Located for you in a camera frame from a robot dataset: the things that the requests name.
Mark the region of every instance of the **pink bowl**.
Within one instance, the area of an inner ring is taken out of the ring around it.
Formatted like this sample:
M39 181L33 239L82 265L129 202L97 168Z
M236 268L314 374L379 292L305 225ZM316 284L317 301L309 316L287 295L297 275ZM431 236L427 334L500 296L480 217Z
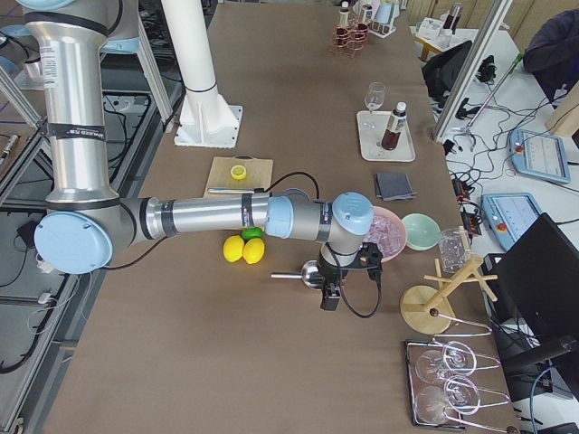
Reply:
M395 258L406 245L406 229L402 220L392 211L380 206L374 207L374 220L365 242L375 242L384 255L382 262Z

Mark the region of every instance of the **blue joint cap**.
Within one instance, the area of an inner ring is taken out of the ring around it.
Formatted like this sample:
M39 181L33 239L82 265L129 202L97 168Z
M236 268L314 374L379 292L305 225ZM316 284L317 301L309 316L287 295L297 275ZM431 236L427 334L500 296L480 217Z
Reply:
M77 212L52 212L34 232L38 253L56 269L84 274L99 269L112 258L112 241L102 227Z
M20 5L33 9L34 11L51 11L68 6L76 0L16 0Z
M12 36L13 38L18 38L22 36L32 36L32 33L28 32L28 29L23 24L11 24L0 29L0 32Z
M4 56L0 56L0 68L2 68L6 74L13 76L18 72L18 67L13 61L6 59Z
M139 39L109 39L100 49L107 54L135 54L138 51Z
M272 237L288 238L293 229L293 205L286 196L274 196L268 201L265 233Z
M366 235L374 219L374 206L360 193L342 193L332 206L334 218L348 232Z

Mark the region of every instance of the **brown table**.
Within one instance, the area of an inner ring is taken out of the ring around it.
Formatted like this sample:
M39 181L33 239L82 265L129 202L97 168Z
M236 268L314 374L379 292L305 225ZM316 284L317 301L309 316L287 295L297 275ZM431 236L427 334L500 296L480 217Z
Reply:
M404 17L396 33L370 37L354 59L328 52L336 17L336 8L323 6L220 5L210 43L220 92L244 107L238 145L182 148L166 135L141 195L200 197L214 156L251 155L274 159L274 179L312 173L324 199L357 191L401 217L425 212L442 228L459 225ZM356 112L375 80L386 84L385 109L408 103L411 164L368 163L360 155ZM381 202L373 187L379 171L406 172L418 197ZM313 192L298 177L283 187ZM343 303L337 312L319 310L319 293L298 280L270 278L316 258L317 244L267 238L261 262L229 264L222 244L233 233L181 235L136 266L109 273L44 432L420 432L410 422L403 341L427 336L405 324L398 301L433 273L437 251L406 249L385 264L384 302L362 320ZM347 290L359 310L375 301L364 272L350 273ZM461 317L484 317L475 287L456 291L451 302ZM473 344L496 352L491 338ZM497 372L478 380L506 390ZM507 426L514 416L502 407L479 420Z

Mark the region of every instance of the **lime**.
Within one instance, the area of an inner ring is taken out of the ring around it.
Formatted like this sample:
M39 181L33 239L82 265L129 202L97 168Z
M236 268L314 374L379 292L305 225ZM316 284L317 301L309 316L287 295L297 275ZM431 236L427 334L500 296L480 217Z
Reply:
M235 262L243 256L243 238L232 235L223 243L223 257L228 262Z
M261 238L252 238L245 243L243 248L243 258L248 264L255 264L263 258L265 253L265 243Z
M247 170L245 170L245 166L243 165L235 165L232 167L231 174L233 179L241 181L247 176Z
M246 241L252 238L261 238L261 236L263 236L261 228L246 228L242 231L242 238Z

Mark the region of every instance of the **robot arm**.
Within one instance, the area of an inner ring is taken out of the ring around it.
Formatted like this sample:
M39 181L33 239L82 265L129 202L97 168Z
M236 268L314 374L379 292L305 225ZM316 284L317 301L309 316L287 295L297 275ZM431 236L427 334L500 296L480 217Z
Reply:
M359 262L360 246L373 220L370 201L358 193L344 193L333 203L312 202L295 191L281 196L121 200L108 179L100 50L113 31L122 33L120 48L131 46L131 32L120 24L136 22L137 1L19 2L26 27L40 46L54 169L48 214L34 236L44 260L61 271L81 274L105 266L116 253L140 241L260 226L271 236L322 243L322 307L336 308L343 268ZM375 253L363 254L375 261Z

